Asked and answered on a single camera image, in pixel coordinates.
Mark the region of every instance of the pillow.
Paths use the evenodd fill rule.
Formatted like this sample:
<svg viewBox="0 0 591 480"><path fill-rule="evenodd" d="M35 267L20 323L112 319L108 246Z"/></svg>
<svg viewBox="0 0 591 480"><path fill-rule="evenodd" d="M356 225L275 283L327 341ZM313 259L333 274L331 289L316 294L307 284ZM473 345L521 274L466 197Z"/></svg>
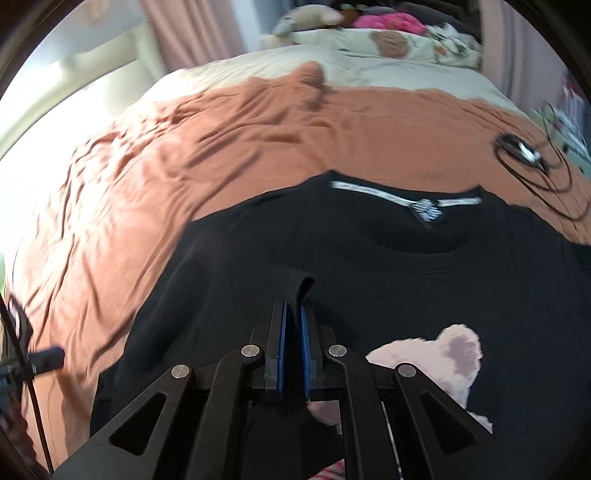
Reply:
<svg viewBox="0 0 591 480"><path fill-rule="evenodd" d="M286 37L265 35L261 48L314 45L363 55L407 59L447 66L480 68L480 45L461 38L422 37L412 33L374 28L346 28L293 32Z"/></svg>

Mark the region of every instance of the wall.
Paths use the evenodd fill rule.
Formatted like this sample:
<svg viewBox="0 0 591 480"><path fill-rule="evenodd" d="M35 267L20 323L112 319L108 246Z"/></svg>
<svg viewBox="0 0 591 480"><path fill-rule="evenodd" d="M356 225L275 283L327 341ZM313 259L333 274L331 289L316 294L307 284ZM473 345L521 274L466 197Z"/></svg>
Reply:
<svg viewBox="0 0 591 480"><path fill-rule="evenodd" d="M290 9L290 0L232 0L246 50L260 50L261 37L269 33Z"/></svg>

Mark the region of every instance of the bear ear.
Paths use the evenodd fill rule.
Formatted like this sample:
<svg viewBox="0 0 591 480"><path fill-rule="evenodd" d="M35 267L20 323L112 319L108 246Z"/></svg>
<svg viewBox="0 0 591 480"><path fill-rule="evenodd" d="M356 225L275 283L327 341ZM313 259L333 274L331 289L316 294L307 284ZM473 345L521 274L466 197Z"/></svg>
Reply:
<svg viewBox="0 0 591 480"><path fill-rule="evenodd" d="M437 346L441 354L452 359L455 374L465 377L470 385L480 370L480 339L466 325L452 325L437 337Z"/></svg>

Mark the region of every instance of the earphones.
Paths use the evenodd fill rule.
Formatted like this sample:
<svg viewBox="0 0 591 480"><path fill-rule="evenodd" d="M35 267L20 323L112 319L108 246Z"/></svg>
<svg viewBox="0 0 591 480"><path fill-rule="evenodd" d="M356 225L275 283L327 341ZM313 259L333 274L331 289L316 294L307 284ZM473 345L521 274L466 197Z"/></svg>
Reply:
<svg viewBox="0 0 591 480"><path fill-rule="evenodd" d="M543 109L545 106L550 108L552 112L552 119L553 121L555 121L557 119L556 111L548 102L544 102L542 104ZM543 198L538 191L535 190L538 189L543 192L550 192L558 195L561 193L568 193L573 189L573 173L571 172L569 162L566 160L560 149L556 148L556 146L552 143L551 135L548 131L547 115L544 113L544 111L542 111L542 118L544 122L544 132L546 134L546 140L532 147L527 142L519 138L517 135L501 134L495 140L494 149L496 159L501 163L501 165L505 167L505 169L509 173L511 173L511 175L513 175L517 180L519 180L519 182L525 188L527 188L535 197L539 198L550 210L552 210L552 212L566 220L570 220L572 222L580 222L589 213L591 201L587 200L587 205L585 206L583 212L580 215L570 216L568 215L568 213L564 213L558 210L547 200L545 200L545 198ZM550 145L554 152L558 155L560 159L558 163L551 164L541 155L538 149L546 145ZM520 163L523 163L529 168L534 168L538 170L542 175L542 178L544 179L545 185L536 183L524 177L521 173L517 172L505 160L503 160L503 158L501 157L501 152L509 154L512 158L516 159ZM556 186L553 186L550 182L550 173L551 170L561 168L563 165L566 165L566 169L569 173L569 182L566 187L557 188Z"/></svg>

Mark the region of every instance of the wrinkled sheet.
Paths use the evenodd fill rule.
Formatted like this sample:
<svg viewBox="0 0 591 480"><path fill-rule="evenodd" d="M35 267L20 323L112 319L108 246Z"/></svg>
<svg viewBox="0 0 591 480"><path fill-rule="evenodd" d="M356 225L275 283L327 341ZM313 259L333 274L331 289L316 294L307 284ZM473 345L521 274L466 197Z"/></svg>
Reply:
<svg viewBox="0 0 591 480"><path fill-rule="evenodd" d="M313 45L273 48L193 69L177 70L159 80L143 98L162 102L240 85L250 77L278 78L292 73L307 61L322 65L324 82L331 87L435 88L457 98L479 98L519 112L489 79L475 70L425 61L387 59Z"/></svg>
<svg viewBox="0 0 591 480"><path fill-rule="evenodd" d="M66 350L64 369L36 380L54 462L87 439L98 375L120 357L190 220L333 168L410 190L480 184L591 244L591 219L558 218L497 162L491 145L504 131L531 144L544 138L520 114L438 90L334 90L314 62L279 79L129 108L79 147L38 209L8 285L33 324L31 349ZM549 147L543 153L558 162ZM575 168L573 177L571 193L547 198L577 214L591 184ZM564 185L566 169L553 179ZM27 399L24 414L40 452Z"/></svg>

